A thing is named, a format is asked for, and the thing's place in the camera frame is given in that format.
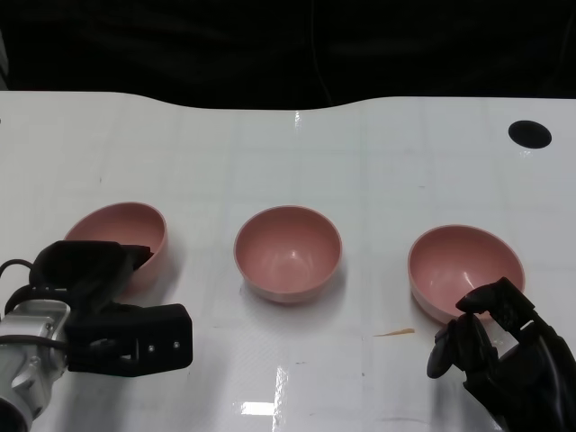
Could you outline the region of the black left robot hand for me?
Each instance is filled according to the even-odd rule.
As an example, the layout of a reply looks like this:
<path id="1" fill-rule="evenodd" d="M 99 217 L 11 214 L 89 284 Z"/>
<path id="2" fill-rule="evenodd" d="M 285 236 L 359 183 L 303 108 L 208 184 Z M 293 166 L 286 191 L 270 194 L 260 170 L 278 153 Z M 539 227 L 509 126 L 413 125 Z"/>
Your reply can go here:
<path id="1" fill-rule="evenodd" d="M 32 264 L 33 300 L 54 300 L 73 310 L 97 313 L 153 257 L 151 249 L 111 241 L 61 240 L 43 249 Z"/>

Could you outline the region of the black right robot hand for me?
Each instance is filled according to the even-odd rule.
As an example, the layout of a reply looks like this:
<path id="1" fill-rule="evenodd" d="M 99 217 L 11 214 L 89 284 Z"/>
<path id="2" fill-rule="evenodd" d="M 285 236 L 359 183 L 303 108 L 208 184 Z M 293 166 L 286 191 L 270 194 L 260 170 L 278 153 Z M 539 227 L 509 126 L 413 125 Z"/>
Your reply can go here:
<path id="1" fill-rule="evenodd" d="M 427 376 L 451 366 L 463 371 L 463 387 L 507 431 L 575 429 L 575 359 L 567 343 L 506 277 L 466 294 L 435 336 Z M 499 355 L 478 316 L 487 312 L 516 341 Z"/>

